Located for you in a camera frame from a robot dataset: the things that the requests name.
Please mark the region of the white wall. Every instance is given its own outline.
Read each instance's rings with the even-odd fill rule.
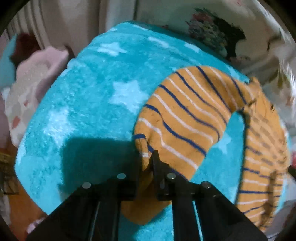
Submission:
[[[113,26],[133,20],[136,0],[101,0],[99,15],[99,33]]]
[[[69,45],[77,55],[99,33],[99,0],[41,0],[49,42]]]

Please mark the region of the white stripe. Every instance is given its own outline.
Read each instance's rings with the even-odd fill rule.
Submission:
[[[205,89],[199,84],[199,82],[196,80],[196,78],[193,76],[193,74],[187,69],[185,68],[186,72],[190,75],[190,77],[193,79],[193,81],[198,85],[198,87],[200,87],[200,89],[221,109],[225,112],[225,114],[227,115],[228,118],[230,118],[230,114],[224,109],[222,108],[210,95],[208,92],[205,91]]]
[[[233,97],[233,95],[231,94],[228,86],[226,85],[225,81],[223,80],[223,78],[221,77],[221,75],[219,75],[218,72],[216,72],[212,67],[210,67],[210,69],[217,75],[218,79],[222,82],[222,84],[224,85],[228,95],[231,97],[232,103],[234,104],[235,108],[238,109],[237,103]]]
[[[258,164],[258,165],[261,165],[262,163],[260,161],[256,161],[254,160],[252,157],[249,157],[249,156],[246,156],[245,159],[249,162],[252,162],[254,164]]]
[[[159,96],[159,95],[157,95],[157,94],[153,94],[152,96],[154,96],[154,97],[156,97],[158,100],[159,100],[159,102],[166,108],[166,110],[171,114],[171,116],[172,117],[174,117],[182,126],[184,126],[186,129],[188,129],[188,130],[190,130],[191,132],[193,132],[193,133],[197,133],[197,134],[199,134],[199,135],[201,135],[201,136],[203,136],[203,137],[205,137],[205,138],[207,138],[207,139],[209,139],[210,141],[211,141],[211,144],[213,144],[213,137],[212,136],[210,136],[210,135],[208,135],[208,134],[206,134],[206,133],[204,133],[204,132],[202,132],[202,131],[199,131],[199,130],[197,130],[197,129],[194,129],[194,128],[192,128],[191,126],[189,126],[189,125],[187,125],[184,121],[182,121],[169,107],[168,107],[168,105],[163,101],[163,99]]]
[[[196,165],[194,163],[194,161],[192,161],[191,159],[183,156],[181,153],[177,152],[174,148],[166,145],[164,142],[163,142],[163,135],[161,133],[161,130],[154,127],[153,125],[151,125],[151,123],[149,121],[147,121],[146,119],[144,118],[139,118],[138,121],[142,121],[146,124],[146,126],[148,126],[150,129],[154,130],[156,133],[159,134],[160,136],[160,143],[161,143],[161,146],[164,147],[165,149],[167,149],[169,152],[173,153],[174,155],[176,155],[178,158],[182,159],[183,161],[187,162],[189,165],[191,165],[192,167],[194,167],[195,170],[198,169],[198,165]]]
[[[265,171],[270,171],[270,169],[268,168],[268,167],[265,167],[265,166],[260,166],[260,168],[262,169],[262,170],[265,170]]]
[[[259,165],[260,168],[261,168],[262,170],[270,171],[270,168],[263,166],[263,163],[262,163],[262,162],[260,162],[260,161],[256,161],[256,160],[254,160],[252,157],[246,156],[245,159],[246,159],[247,161],[249,161],[249,162],[252,162],[253,164],[257,164],[257,165]]]
[[[149,154],[147,152],[142,152],[141,153],[141,157],[148,158],[149,157]]]
[[[251,204],[251,203],[254,203],[254,202],[265,202],[265,201],[268,201],[268,199],[253,200],[253,201],[248,201],[248,202],[238,202],[237,204],[245,205],[245,204]]]
[[[244,182],[244,183],[256,183],[256,184],[258,184],[258,185],[260,185],[260,186],[268,186],[268,184],[260,183],[260,182],[258,182],[258,181],[255,181],[255,180],[249,180],[249,179],[244,179],[243,182]]]
[[[254,97],[254,95],[253,95],[253,93],[252,93],[250,87],[247,86],[247,85],[245,85],[245,87],[246,87],[247,91],[249,92],[249,94],[250,94],[250,96],[251,96],[251,99],[252,99],[252,100],[255,99],[255,97]]]
[[[252,215],[252,216],[247,216],[247,218],[254,218],[254,217],[257,217],[257,216],[259,216],[259,215],[261,215],[261,214],[263,214],[265,211],[264,210],[262,210],[261,212],[259,212],[259,213],[257,213],[257,214],[254,214],[254,215]]]
[[[268,127],[268,129],[269,129],[269,134],[271,134],[272,135],[272,138],[275,140],[275,141],[277,141],[277,137],[275,137],[275,135],[273,134],[273,130],[271,129],[271,127],[267,124],[267,123],[265,123],[264,121],[262,121],[260,118],[257,118],[261,123],[264,123],[267,127]],[[271,142],[271,140],[268,138],[268,136],[267,135],[265,135],[264,133],[263,133],[263,135],[264,136],[266,136],[267,137],[267,140],[269,141],[269,143],[271,144],[271,146],[273,146],[274,147],[274,149],[276,150],[276,148],[275,148],[275,145]]]
[[[259,145],[259,146],[261,146],[262,148],[264,148],[264,146],[263,146],[260,142],[256,141],[253,137],[248,136],[247,139],[250,140],[251,142],[253,142],[254,144]],[[270,157],[272,157],[272,155],[274,155],[273,153],[272,153],[272,155],[271,155],[269,152],[265,152],[265,151],[262,151],[262,150],[260,150],[260,151],[262,152],[262,154],[264,154],[264,155],[266,155],[266,156],[270,156]]]
[[[207,111],[205,111],[205,110],[203,110],[202,108],[200,108],[200,107],[198,107],[190,98],[189,98],[189,96],[187,95],[187,94],[185,94],[184,92],[183,92],[183,90],[181,90],[175,83],[174,83],[174,81],[172,80],[172,79],[170,79],[170,78],[167,78],[171,83],[172,83],[172,85],[182,94],[182,95],[184,95],[185,97],[186,97],[186,99],[187,100],[189,100],[190,101],[190,103],[197,109],[197,110],[199,110],[201,113],[203,113],[203,114],[205,114],[205,115],[207,115],[208,117],[210,117],[210,118],[212,118],[214,121],[216,121],[217,122],[217,124],[219,125],[219,128],[220,128],[220,131],[221,132],[224,132],[224,128],[221,126],[221,123],[220,123],[220,121],[214,116],[214,115],[212,115],[211,113],[209,113],[209,112],[207,112]]]

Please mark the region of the screw head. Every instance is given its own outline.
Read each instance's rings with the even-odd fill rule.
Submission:
[[[86,182],[86,183],[83,183],[83,184],[82,184],[82,187],[83,187],[84,189],[89,189],[89,188],[91,187],[91,184],[88,183],[88,182]]]
[[[176,174],[175,174],[175,173],[172,173],[172,172],[170,172],[170,173],[168,173],[168,174],[167,174],[167,178],[168,178],[168,179],[171,179],[171,180],[173,180],[173,179],[175,179],[175,178],[176,178]]]
[[[123,180],[123,179],[126,178],[126,175],[125,175],[124,173],[119,173],[119,174],[117,175],[117,178],[118,178],[119,180]]]
[[[204,188],[206,188],[206,189],[208,189],[208,188],[210,188],[210,187],[212,186],[212,185],[211,185],[209,182],[207,182],[207,181],[202,182],[201,185],[202,185]]]

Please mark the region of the orange striped cloth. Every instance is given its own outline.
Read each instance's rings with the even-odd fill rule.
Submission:
[[[143,107],[134,131],[143,161],[139,196],[122,204],[123,214],[132,222],[145,224],[169,204],[153,197],[153,176],[148,168],[152,149],[191,179],[210,147],[222,138],[235,111],[242,112],[246,125],[237,207],[261,230],[268,227],[289,163],[278,113],[256,79],[247,85],[206,66],[179,69]]]

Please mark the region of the pillow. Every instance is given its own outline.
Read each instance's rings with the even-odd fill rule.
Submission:
[[[28,59],[32,53],[38,50],[40,47],[33,33],[20,33],[17,35],[15,50],[10,60],[17,68],[22,61]]]
[[[199,40],[235,66],[264,56],[270,42],[284,34],[255,0],[140,1],[137,16]]]
[[[15,51],[17,36],[13,36],[3,51],[2,58],[0,59],[0,90],[4,87],[11,86],[16,79],[16,68],[10,60],[10,56]]]
[[[66,68],[69,58],[68,50],[49,46],[18,66],[17,80],[5,102],[5,114],[15,147],[18,147],[43,96]]]

